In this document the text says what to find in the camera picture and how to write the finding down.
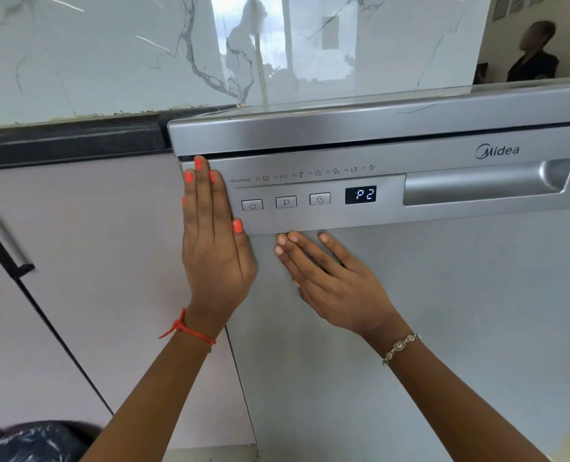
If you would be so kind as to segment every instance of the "black countertop edge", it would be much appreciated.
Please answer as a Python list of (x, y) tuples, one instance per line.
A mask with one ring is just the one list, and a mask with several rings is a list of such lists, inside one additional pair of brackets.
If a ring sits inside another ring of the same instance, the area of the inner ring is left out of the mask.
[(171, 152), (169, 121), (231, 108), (235, 105), (0, 127), (0, 169)]

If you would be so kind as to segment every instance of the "fingernail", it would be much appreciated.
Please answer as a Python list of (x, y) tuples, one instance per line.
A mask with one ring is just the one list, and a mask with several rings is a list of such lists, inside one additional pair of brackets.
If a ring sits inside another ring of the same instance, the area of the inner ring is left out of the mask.
[(242, 227), (242, 220), (240, 220), (239, 218), (234, 220), (234, 232), (236, 233), (242, 233), (244, 231), (244, 228)]

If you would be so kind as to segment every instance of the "dishwasher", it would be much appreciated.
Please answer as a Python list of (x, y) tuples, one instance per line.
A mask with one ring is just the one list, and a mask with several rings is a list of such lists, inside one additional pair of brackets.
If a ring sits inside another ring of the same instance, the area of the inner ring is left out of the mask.
[(258, 261), (227, 332), (261, 459), (450, 460), (381, 357), (300, 299), (273, 251), (289, 230), (334, 235), (446, 365), (560, 458), (570, 430), (570, 82), (397, 97), (168, 125), (182, 170), (201, 154), (223, 174)]

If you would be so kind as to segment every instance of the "marble wall tile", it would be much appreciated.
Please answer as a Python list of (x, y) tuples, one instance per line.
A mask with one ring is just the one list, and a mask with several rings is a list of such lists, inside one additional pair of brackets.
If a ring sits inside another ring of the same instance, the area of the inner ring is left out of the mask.
[(488, 5), (0, 0), (0, 125), (467, 85)]

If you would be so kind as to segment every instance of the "woman's left hand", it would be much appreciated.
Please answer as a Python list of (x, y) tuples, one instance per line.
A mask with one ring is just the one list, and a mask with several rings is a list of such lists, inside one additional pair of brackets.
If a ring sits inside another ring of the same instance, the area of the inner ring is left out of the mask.
[(184, 172), (182, 261), (191, 287), (187, 327), (216, 338), (246, 298), (257, 263), (242, 221), (232, 220), (223, 176), (206, 159)]

